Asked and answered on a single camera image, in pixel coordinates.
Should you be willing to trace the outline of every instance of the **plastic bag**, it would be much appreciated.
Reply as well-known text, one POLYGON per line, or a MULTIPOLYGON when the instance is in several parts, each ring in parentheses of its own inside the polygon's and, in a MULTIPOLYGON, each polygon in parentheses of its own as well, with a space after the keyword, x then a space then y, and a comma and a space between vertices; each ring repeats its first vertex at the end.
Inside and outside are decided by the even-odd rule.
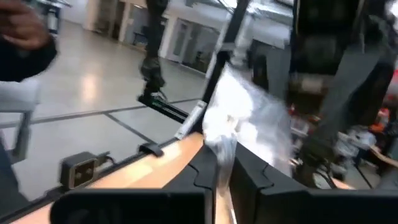
MULTIPOLYGON (((282 102, 249 79, 251 71, 226 64, 203 120, 205 143, 219 156, 221 173, 232 172, 236 141, 291 176, 290 116, 282 102)), ((220 186, 228 186, 223 177, 220 186)))

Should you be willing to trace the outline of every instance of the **black cable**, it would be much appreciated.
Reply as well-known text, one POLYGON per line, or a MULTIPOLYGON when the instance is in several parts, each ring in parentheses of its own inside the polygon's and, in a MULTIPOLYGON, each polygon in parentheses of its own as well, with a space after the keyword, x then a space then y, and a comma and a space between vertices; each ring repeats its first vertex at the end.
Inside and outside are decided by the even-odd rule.
POLYGON ((222 5, 229 13, 231 13, 231 14, 234 13, 234 10, 231 9, 230 7, 226 6, 226 5, 225 5, 225 2, 223 2, 223 1, 221 1, 221 0, 217 0, 217 1, 218 1, 218 3, 219 3, 220 5, 222 5))
POLYGON ((321 177, 324 178, 324 180, 328 183, 328 185, 330 186, 330 188, 332 189, 336 189, 337 186, 335 185, 335 183, 333 182, 332 178, 330 177, 330 175, 328 174, 322 174, 321 172, 316 171, 316 174, 320 175, 321 177))
POLYGON ((333 178, 330 175, 331 173, 331 162, 328 162, 326 165, 326 176, 327 176, 327 180, 329 180, 329 185, 331 188, 336 189, 337 186, 335 184, 335 182, 333 181, 333 178))
POLYGON ((160 93, 160 95, 161 95, 161 98, 164 100, 164 101, 168 101, 169 99, 167 98, 167 96, 166 96, 166 94, 162 91, 162 90, 159 90, 159 93, 160 93))
POLYGON ((363 180, 365 180, 365 182, 369 186, 369 188, 373 189, 372 184, 369 182, 368 178, 366 178, 365 174, 361 171, 361 169, 357 165, 355 165, 354 167, 355 167, 356 170, 358 170, 359 174, 361 175, 363 180))
POLYGON ((104 152, 104 153, 101 153, 96 156, 96 158, 98 160, 98 167, 102 166, 106 162, 111 162, 112 165, 116 164, 116 161, 111 156, 109 156, 110 153, 111 152, 108 151, 108 152, 104 152))
POLYGON ((105 156, 105 158, 106 158, 107 161, 110 161, 112 163, 112 165, 116 165, 116 161, 112 157, 105 156))

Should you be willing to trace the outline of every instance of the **door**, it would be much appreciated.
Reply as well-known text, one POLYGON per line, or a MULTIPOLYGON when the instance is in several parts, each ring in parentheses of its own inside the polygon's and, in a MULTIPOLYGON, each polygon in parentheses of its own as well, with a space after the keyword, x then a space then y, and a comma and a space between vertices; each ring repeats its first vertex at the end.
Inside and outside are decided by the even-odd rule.
POLYGON ((174 38, 174 48, 169 56, 169 59, 176 62, 181 62, 184 46, 189 38, 189 22, 179 20, 177 26, 179 26, 179 28, 177 35, 174 38))
POLYGON ((217 30, 194 24, 182 64, 206 73, 219 35, 217 30))

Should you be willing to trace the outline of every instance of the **metal pole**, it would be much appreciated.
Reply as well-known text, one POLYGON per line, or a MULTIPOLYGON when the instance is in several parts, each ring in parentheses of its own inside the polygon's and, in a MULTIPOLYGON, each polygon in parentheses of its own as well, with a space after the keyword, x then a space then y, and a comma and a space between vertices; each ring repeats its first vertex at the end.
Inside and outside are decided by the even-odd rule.
MULTIPOLYGON (((241 24, 243 22, 244 16, 246 14, 246 9, 249 6, 250 0, 238 0, 238 4, 234 10, 232 18, 229 22, 228 29, 224 36, 224 44, 235 43, 235 40, 239 34, 239 30, 241 29, 241 24)), ((202 97, 202 101, 206 104, 209 104, 211 97, 213 96, 214 90, 216 88, 217 82, 220 78, 221 72, 227 62, 229 55, 227 52, 219 52, 217 54, 216 63, 211 73, 211 76, 208 80, 207 86, 205 88, 205 92, 202 97)), ((202 114, 201 118, 195 123, 192 131, 202 133, 202 122, 204 113, 202 114)))

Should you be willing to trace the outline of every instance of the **white panel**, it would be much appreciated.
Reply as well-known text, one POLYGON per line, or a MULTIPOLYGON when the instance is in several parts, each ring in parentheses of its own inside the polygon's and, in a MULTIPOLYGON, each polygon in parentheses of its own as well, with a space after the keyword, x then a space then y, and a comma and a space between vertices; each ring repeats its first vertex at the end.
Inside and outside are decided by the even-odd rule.
POLYGON ((124 38, 126 37, 127 25, 131 25, 133 23, 133 21, 131 21, 132 19, 129 18, 130 10, 131 10, 131 4, 126 3, 126 5, 124 7, 124 12, 123 12, 122 26, 119 31, 119 41, 120 42, 124 42, 124 38))
POLYGON ((253 28, 253 38, 271 46, 283 49, 285 41, 290 39, 290 26, 270 19, 256 21, 253 28))
POLYGON ((61 18, 83 25, 86 21, 86 4, 88 0, 68 0, 72 7, 62 9, 61 18))
MULTIPOLYGON (((227 21, 230 20, 230 18, 231 18, 230 14, 226 16, 226 20, 227 21)), ((216 65, 217 52, 219 51, 219 49, 223 45, 223 40, 224 40, 225 33, 227 31, 227 28, 228 28, 228 23, 225 22, 223 27, 222 27, 222 29, 221 29, 221 31, 220 31, 220 35, 218 36, 216 47, 215 47, 215 50, 213 52, 213 55, 211 56, 211 60, 210 60, 209 66, 207 67, 206 78, 210 78, 211 74, 213 73, 214 67, 216 65)))

